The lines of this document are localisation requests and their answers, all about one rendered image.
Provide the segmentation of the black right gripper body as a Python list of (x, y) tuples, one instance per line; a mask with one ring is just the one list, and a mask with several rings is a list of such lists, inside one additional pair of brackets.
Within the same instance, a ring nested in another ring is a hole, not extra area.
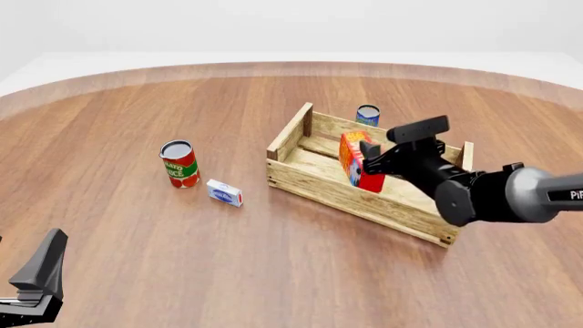
[(442, 158), (444, 154), (445, 143), (436, 138), (398, 144), (391, 174), (417, 187), (436, 187), (455, 176), (455, 165)]

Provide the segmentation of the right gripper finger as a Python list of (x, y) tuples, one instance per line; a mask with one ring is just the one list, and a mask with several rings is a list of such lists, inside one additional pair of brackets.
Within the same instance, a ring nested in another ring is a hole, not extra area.
[(359, 141), (359, 149), (364, 160), (375, 159), (381, 155), (381, 146), (379, 144), (373, 144), (365, 140)]
[(381, 155), (378, 158), (363, 160), (363, 171), (368, 175), (396, 174), (396, 168), (394, 165), (394, 154), (390, 151), (386, 151), (381, 152)]

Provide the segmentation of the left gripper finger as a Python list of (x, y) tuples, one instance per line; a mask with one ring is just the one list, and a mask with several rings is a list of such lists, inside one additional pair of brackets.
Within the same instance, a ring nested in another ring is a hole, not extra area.
[(62, 298), (62, 270), (68, 237), (61, 229), (52, 229), (34, 255), (9, 283), (19, 292), (41, 292)]

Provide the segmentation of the small white blue box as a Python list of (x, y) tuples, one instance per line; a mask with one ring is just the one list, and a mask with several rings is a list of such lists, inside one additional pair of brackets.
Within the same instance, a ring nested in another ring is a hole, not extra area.
[(243, 204), (242, 191), (215, 179), (207, 182), (209, 196), (213, 199), (225, 202), (234, 207), (241, 207)]

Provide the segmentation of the red tomato sauce can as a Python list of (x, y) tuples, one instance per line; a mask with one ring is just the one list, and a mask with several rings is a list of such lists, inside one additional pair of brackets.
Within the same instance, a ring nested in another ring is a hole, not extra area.
[(200, 180), (194, 150), (186, 140), (172, 140), (160, 148), (171, 185), (178, 189), (192, 188)]

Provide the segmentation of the wooden slat tray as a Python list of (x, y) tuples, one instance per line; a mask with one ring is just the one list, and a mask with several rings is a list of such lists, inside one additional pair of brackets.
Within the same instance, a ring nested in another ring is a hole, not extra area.
[(331, 117), (305, 103), (267, 148), (267, 180), (274, 188), (448, 248), (460, 229), (438, 215), (435, 203), (404, 179), (386, 177), (373, 193), (351, 185), (338, 160), (344, 132), (364, 130), (390, 148), (385, 131)]

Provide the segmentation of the red orange printed box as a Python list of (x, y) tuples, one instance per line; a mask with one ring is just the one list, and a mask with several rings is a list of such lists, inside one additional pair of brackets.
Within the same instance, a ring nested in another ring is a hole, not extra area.
[(365, 173), (363, 170), (365, 156), (360, 151), (360, 141), (366, 141), (368, 144), (372, 144), (373, 155), (380, 155), (381, 145), (372, 141), (365, 131), (356, 130), (342, 134), (339, 147), (339, 161), (351, 185), (363, 190), (380, 193), (383, 189), (384, 175), (369, 175)]

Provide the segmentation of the blue printed tin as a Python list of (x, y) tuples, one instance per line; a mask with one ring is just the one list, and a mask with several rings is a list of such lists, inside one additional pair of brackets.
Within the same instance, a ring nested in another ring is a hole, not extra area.
[(377, 128), (380, 119), (380, 109), (377, 106), (365, 104), (357, 108), (355, 122)]

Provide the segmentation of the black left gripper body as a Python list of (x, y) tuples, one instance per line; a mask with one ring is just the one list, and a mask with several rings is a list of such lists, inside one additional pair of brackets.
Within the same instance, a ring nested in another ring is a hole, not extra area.
[(52, 323), (63, 305), (55, 295), (32, 293), (32, 300), (0, 298), (0, 325)]

